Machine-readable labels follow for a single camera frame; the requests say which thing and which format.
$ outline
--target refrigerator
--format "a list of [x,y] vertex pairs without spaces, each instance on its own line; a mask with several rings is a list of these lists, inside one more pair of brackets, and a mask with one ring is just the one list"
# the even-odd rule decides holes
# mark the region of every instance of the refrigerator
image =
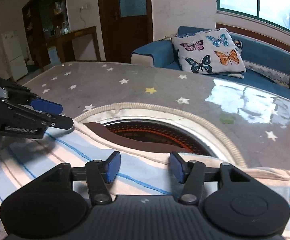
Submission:
[[19,38],[15,31],[2,34],[3,48],[11,75],[15,81],[28,74]]

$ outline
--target butterfly cushion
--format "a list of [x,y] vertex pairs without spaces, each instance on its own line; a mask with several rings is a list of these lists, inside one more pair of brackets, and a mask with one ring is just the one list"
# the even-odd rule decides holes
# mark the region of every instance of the butterfly cushion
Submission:
[[172,38],[172,42],[184,71],[239,78],[243,78],[242,73],[246,72],[238,52],[242,43],[234,43],[225,28],[178,35]]

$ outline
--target door handle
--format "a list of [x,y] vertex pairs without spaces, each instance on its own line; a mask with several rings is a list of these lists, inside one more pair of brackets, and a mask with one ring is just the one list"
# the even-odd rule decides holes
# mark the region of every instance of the door handle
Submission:
[[118,20],[118,18],[119,18],[118,12],[114,13],[114,18],[115,18],[115,20]]

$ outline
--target electrical outlet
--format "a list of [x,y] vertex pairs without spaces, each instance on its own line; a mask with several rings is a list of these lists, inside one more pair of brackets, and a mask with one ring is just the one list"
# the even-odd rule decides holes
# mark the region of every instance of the electrical outlet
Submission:
[[79,9],[82,10],[87,10],[89,8],[88,3],[85,3],[83,6],[81,6]]

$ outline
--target sofa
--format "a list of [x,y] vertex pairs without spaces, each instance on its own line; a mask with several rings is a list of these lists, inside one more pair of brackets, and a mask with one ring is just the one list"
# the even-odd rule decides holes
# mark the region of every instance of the sofa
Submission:
[[[180,26],[178,35],[196,33],[203,28]],[[233,40],[241,41],[241,57],[246,67],[244,78],[210,74],[244,85],[250,85],[290,99],[290,52],[268,43],[230,33]],[[133,51],[131,63],[136,65],[181,70],[173,44],[169,39],[154,41]]]

